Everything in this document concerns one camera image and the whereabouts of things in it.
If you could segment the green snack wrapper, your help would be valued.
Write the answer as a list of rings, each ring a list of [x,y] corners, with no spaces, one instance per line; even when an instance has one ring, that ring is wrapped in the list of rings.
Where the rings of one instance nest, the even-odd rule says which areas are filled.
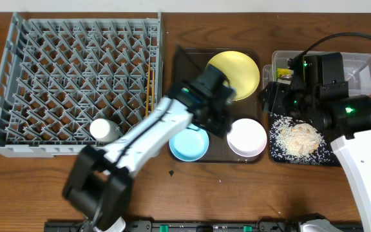
[[[294,72],[288,68],[277,68],[276,69],[276,78],[283,80],[291,80],[292,74]]]

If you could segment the light blue bowl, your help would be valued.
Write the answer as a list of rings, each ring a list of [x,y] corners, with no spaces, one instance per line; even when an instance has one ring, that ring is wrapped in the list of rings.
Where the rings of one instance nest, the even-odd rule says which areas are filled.
[[[194,162],[201,159],[209,148],[208,133],[191,124],[169,140],[169,149],[178,160]]]

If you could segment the white bowl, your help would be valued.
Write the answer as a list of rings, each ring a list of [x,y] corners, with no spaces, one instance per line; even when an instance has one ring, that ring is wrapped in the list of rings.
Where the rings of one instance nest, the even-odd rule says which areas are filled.
[[[234,121],[226,139],[235,154],[247,158],[259,155],[267,145],[265,128],[254,119]]]

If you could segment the small white cup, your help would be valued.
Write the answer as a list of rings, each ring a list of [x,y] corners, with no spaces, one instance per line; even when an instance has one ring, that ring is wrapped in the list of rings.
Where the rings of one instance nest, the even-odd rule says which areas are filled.
[[[107,119],[95,119],[90,124],[90,133],[97,141],[105,144],[114,142],[120,137],[117,124]]]

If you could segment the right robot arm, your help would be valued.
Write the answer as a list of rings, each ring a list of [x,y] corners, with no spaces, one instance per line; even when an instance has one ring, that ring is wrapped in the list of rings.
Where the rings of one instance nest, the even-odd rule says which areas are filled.
[[[371,231],[371,97],[349,95],[339,52],[301,54],[288,65],[291,82],[269,82],[260,92],[262,108],[323,134],[347,176],[363,229]]]

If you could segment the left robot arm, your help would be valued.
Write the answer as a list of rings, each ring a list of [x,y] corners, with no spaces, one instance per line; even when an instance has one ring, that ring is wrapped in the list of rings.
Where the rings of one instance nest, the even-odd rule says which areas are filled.
[[[83,147],[62,190],[86,217],[79,231],[122,231],[117,221],[128,209],[133,181],[143,165],[191,124],[224,137],[235,95],[230,75],[208,64],[196,79],[172,84],[153,112],[123,137],[101,149]]]

